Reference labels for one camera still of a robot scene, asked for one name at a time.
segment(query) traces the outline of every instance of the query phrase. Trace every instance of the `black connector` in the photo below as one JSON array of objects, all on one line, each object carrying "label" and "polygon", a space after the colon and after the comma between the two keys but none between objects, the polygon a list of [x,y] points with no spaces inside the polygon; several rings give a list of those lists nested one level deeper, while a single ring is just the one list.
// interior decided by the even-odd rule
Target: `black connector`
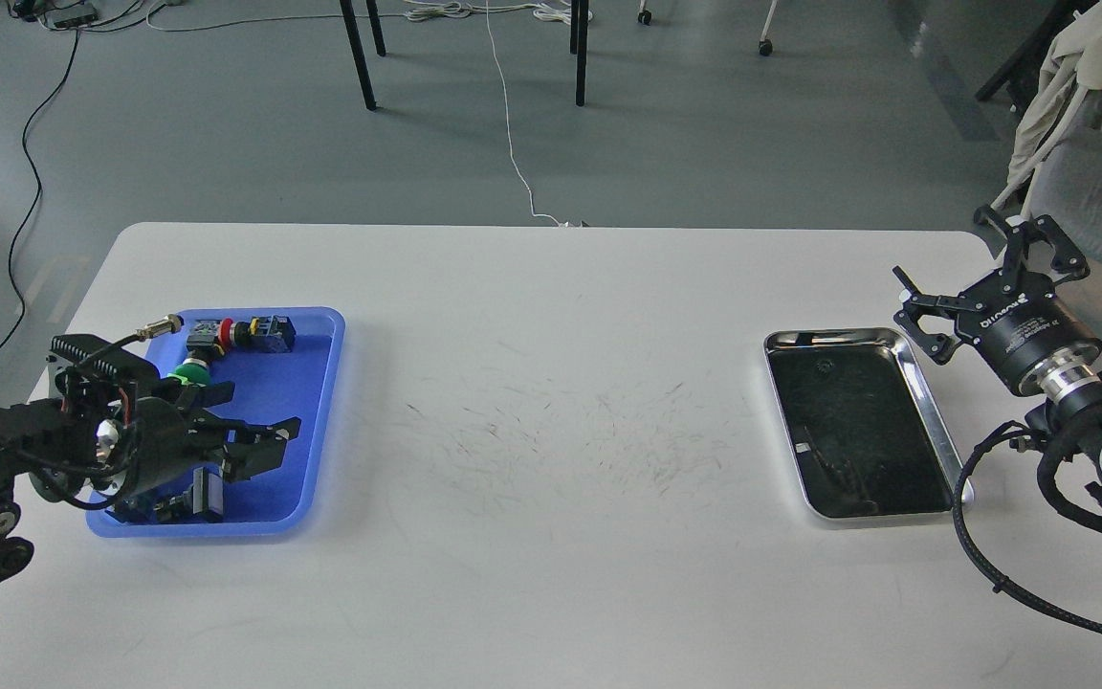
[{"label": "black connector", "polygon": [[91,3],[84,3],[75,4],[74,8],[50,10],[50,12],[45,13],[45,18],[48,19],[48,23],[53,28],[67,30],[67,28],[88,25],[97,21],[100,14],[96,12],[96,8],[93,8]]}]

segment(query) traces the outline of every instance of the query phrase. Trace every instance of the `metal tray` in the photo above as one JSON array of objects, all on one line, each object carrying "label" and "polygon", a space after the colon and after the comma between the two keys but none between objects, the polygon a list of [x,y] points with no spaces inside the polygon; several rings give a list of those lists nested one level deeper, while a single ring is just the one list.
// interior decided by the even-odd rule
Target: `metal tray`
[{"label": "metal tray", "polygon": [[961,463],[900,332],[774,332],[765,356],[801,495],[819,518],[876,526],[949,513]]}]

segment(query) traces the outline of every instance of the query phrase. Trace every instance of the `electrical component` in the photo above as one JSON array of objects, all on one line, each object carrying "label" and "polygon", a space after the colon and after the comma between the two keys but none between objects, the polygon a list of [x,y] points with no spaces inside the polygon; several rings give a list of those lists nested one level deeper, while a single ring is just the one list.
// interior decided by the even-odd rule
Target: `electrical component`
[{"label": "electrical component", "polygon": [[100,14],[96,12],[96,8],[91,3],[75,4],[73,8],[62,8],[45,12],[45,21],[53,28],[56,28],[56,30],[68,30],[69,28],[88,25],[97,21],[98,18],[100,18]]}]

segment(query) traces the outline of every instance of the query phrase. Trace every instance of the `black chair leg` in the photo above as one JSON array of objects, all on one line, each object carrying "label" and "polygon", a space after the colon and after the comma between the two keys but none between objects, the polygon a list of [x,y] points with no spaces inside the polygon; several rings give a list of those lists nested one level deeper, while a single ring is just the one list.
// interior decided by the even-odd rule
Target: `black chair leg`
[{"label": "black chair leg", "polygon": [[590,53],[590,0],[574,0],[573,8],[576,8],[576,18],[572,21],[572,34],[576,35],[576,105],[585,105],[585,56]]},{"label": "black chair leg", "polygon": [[352,43],[352,57],[355,58],[355,73],[359,75],[359,89],[364,91],[364,107],[377,109],[377,99],[372,96],[372,79],[368,78],[368,64],[364,62],[364,43],[359,42],[359,25],[355,23],[355,10],[352,0],[337,0],[343,9],[343,22],[346,23],[346,39]]},{"label": "black chair leg", "polygon": [[372,44],[377,46],[377,55],[386,56],[386,40],[380,35],[380,14],[377,13],[377,0],[367,0],[368,23],[372,25]]}]

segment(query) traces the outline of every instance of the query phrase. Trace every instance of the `table leg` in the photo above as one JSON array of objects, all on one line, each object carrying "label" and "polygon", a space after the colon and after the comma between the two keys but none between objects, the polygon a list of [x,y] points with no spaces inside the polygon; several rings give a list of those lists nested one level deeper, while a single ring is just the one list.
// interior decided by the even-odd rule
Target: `table leg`
[{"label": "table leg", "polygon": [[377,0],[367,0],[368,23],[372,25],[372,44],[377,46],[377,55],[386,56],[386,40],[380,35],[380,14],[377,13]]},{"label": "table leg", "polygon": [[372,96],[372,79],[368,78],[368,64],[364,62],[364,44],[359,42],[359,25],[355,23],[355,10],[352,0],[337,0],[343,9],[343,22],[346,23],[346,39],[352,43],[352,57],[355,58],[355,73],[359,75],[359,89],[364,91],[364,107],[377,109],[377,99]]},{"label": "table leg", "polygon": [[585,54],[590,52],[590,0],[577,0],[581,9],[577,21],[572,23],[573,34],[577,28],[581,34],[576,36],[576,105],[585,105]]}]

